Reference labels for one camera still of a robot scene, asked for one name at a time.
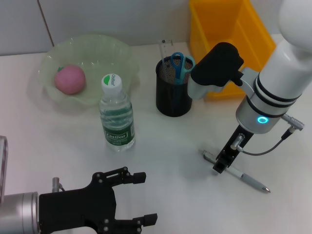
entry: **white pen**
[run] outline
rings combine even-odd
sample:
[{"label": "white pen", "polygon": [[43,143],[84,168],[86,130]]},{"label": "white pen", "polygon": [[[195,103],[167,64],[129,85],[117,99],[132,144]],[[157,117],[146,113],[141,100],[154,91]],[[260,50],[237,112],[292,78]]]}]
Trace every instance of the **white pen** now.
[{"label": "white pen", "polygon": [[[216,159],[215,156],[210,154],[208,151],[203,150],[201,151],[202,155],[204,157],[205,160],[209,161],[212,164],[215,164]],[[261,190],[265,193],[270,193],[271,191],[267,188],[267,186],[265,186],[264,184],[260,183],[259,181],[255,180],[254,178],[252,178],[251,176],[247,175],[246,173],[243,173],[241,171],[239,171],[237,168],[230,166],[227,167],[225,169],[227,172],[229,172],[230,174],[238,177],[239,179],[245,181],[247,184],[249,184],[250,186],[254,187],[255,189]]]}]

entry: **yellow plastic bin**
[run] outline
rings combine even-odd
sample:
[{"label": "yellow plastic bin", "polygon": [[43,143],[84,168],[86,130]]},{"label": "yellow plastic bin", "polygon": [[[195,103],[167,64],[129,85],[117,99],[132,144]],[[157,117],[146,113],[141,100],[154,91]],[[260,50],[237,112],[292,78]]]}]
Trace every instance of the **yellow plastic bin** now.
[{"label": "yellow plastic bin", "polygon": [[[190,0],[190,48],[196,63],[216,44],[233,44],[244,59],[242,66],[260,71],[275,43],[249,0]],[[209,93],[209,100],[241,98],[244,92],[233,83],[221,93]]]}]

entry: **translucent green bowl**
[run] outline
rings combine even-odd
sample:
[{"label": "translucent green bowl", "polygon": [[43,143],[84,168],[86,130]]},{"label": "translucent green bowl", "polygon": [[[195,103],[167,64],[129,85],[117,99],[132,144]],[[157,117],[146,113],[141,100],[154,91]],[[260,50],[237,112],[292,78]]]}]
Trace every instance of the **translucent green bowl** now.
[{"label": "translucent green bowl", "polygon": [[[66,95],[54,85],[59,67],[78,65],[86,76],[86,87],[78,94]],[[39,70],[39,81],[57,102],[76,101],[85,105],[98,104],[103,91],[101,79],[109,73],[118,74],[125,92],[139,67],[127,44],[105,35],[83,35],[56,45],[46,54]]]}]

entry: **plastic bottle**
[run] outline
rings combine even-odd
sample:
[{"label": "plastic bottle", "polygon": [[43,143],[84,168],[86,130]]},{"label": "plastic bottle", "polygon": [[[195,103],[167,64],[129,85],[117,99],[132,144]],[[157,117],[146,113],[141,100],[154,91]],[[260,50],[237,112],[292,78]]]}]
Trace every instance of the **plastic bottle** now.
[{"label": "plastic bottle", "polygon": [[106,143],[114,151],[122,152],[135,142],[132,104],[122,90],[120,76],[105,75],[101,84],[104,94],[99,103],[99,112]]}]

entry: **scissor handle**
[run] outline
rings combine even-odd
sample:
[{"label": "scissor handle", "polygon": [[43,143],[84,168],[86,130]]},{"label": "scissor handle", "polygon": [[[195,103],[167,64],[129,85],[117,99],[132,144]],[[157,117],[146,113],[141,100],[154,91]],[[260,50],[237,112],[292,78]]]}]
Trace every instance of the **scissor handle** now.
[{"label": "scissor handle", "polygon": [[[192,67],[190,69],[186,69],[185,68],[185,61],[186,61],[186,58],[188,58],[191,62],[192,62]],[[191,70],[195,67],[195,60],[192,56],[185,56],[183,58],[183,62],[182,62],[182,68],[181,68],[181,73],[180,73],[180,84],[183,84],[184,83],[184,77],[185,77],[185,74],[187,72],[191,72]]]},{"label": "scissor handle", "polygon": [[[180,55],[180,64],[177,66],[174,62],[175,55]],[[174,52],[170,57],[171,65],[175,68],[175,79],[180,79],[181,69],[183,65],[184,56],[181,52]]]}]

